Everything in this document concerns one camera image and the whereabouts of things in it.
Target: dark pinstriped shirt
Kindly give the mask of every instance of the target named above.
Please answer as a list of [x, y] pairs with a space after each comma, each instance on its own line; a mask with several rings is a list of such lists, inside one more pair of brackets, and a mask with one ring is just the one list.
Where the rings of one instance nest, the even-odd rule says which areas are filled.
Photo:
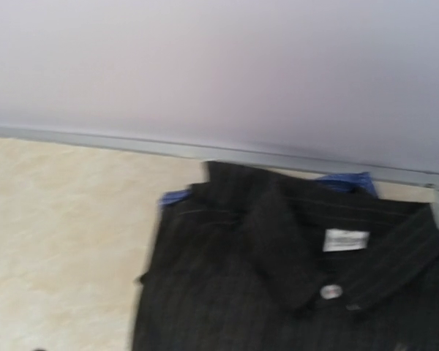
[[[429, 205], [207, 167], [209, 181], [162, 212], [134, 351], [439, 351]], [[324, 252], [331, 228], [369, 232], [367, 248]]]

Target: black collar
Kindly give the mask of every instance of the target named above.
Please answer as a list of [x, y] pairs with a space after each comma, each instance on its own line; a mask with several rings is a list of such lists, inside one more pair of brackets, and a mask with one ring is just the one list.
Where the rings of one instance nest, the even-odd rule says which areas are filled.
[[[239, 211], [251, 258], [288, 309], [338, 284], [348, 309], [361, 311], [407, 284], [439, 255], [439, 230], [429, 204], [344, 194], [314, 181], [267, 170], [207, 162], [210, 182], [194, 196]], [[370, 233], [354, 265], [332, 275], [318, 261], [325, 229]], [[348, 252], [339, 253], [342, 257]]]

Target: beige surface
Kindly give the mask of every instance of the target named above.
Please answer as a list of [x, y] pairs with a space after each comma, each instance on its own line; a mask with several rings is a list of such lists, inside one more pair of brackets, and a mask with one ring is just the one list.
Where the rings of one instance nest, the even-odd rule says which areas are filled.
[[0, 139], [0, 351], [124, 350], [157, 201], [202, 179], [195, 160]]

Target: white tag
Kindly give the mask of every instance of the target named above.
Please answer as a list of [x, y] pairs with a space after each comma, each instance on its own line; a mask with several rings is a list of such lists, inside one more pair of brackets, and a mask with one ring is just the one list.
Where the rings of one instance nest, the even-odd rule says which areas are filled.
[[352, 230], [327, 229], [324, 252], [349, 251], [366, 249], [369, 232], [358, 232]]

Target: blue fabric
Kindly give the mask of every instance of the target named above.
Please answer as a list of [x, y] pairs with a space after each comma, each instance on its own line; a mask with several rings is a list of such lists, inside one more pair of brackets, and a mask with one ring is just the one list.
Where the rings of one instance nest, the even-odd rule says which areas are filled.
[[[338, 192], [350, 192], [355, 186], [360, 186], [366, 189], [371, 195], [378, 196], [371, 175], [368, 172], [328, 174], [315, 179], [315, 181]], [[167, 205], [182, 201], [189, 196], [189, 194], [190, 191], [188, 189], [179, 190], [177, 192], [167, 192], [161, 197], [160, 206], [163, 208]]]

